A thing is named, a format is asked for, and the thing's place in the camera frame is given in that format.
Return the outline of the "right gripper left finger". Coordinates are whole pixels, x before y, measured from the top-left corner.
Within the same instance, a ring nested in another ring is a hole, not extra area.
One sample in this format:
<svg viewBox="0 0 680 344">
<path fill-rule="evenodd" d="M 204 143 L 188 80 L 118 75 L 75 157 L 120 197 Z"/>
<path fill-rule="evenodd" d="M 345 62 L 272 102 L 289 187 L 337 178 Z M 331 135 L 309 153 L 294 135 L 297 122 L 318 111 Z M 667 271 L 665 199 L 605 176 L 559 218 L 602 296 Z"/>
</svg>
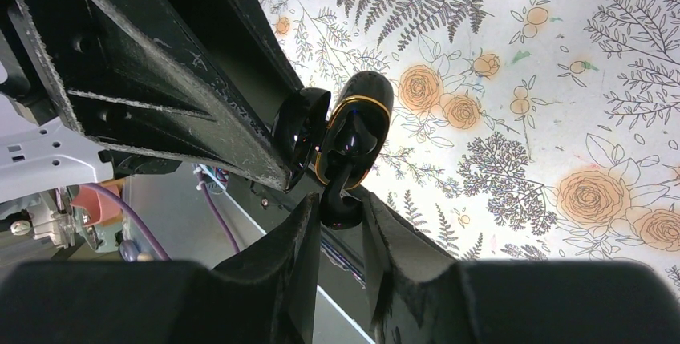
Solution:
<svg viewBox="0 0 680 344">
<path fill-rule="evenodd" d="M 298 203 L 286 223 L 265 234 L 242 252 L 214 267 L 226 282 L 226 341 L 228 343 L 310 343 L 318 275 L 308 274 L 307 285 L 295 285 L 303 274 L 295 262 L 303 256 L 303 244 L 285 243 L 301 232 L 316 265 L 320 222 L 320 196 L 312 192 Z"/>
</svg>

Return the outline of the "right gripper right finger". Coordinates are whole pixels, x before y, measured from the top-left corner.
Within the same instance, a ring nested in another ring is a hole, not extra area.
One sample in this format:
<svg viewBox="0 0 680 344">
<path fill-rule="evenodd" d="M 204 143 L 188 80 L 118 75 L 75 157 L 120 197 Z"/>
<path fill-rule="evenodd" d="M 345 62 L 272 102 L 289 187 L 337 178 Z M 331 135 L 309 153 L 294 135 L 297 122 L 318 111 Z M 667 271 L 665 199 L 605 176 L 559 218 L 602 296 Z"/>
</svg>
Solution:
<svg viewBox="0 0 680 344">
<path fill-rule="evenodd" d="M 377 343 L 465 343 L 467 313 L 455 261 L 374 193 L 362 200 L 370 328 Z"/>
</svg>

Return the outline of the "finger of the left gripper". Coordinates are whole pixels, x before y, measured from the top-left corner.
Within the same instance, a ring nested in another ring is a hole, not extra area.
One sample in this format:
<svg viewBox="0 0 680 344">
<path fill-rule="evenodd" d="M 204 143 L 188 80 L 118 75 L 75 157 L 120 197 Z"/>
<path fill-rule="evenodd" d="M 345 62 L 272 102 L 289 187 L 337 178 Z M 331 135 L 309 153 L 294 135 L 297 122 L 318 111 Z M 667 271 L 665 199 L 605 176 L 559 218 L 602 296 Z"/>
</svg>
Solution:
<svg viewBox="0 0 680 344">
<path fill-rule="evenodd" d="M 306 117 L 302 84 L 272 32 L 258 0 L 168 0 L 268 127 L 299 130 Z"/>
<path fill-rule="evenodd" d="M 168 0 L 1 0 L 1 92 L 106 149 L 282 190 L 269 127 Z"/>
</svg>

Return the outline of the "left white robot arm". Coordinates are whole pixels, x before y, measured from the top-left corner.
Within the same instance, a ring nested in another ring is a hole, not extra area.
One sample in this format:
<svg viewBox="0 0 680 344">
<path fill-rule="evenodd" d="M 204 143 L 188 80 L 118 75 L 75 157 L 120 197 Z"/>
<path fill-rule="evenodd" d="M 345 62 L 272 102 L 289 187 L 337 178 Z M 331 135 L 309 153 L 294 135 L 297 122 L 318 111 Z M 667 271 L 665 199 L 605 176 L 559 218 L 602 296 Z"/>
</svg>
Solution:
<svg viewBox="0 0 680 344">
<path fill-rule="evenodd" d="M 118 176 L 224 168 L 292 182 L 270 133 L 301 87 L 258 0 L 1 0 L 1 198 Z"/>
</svg>

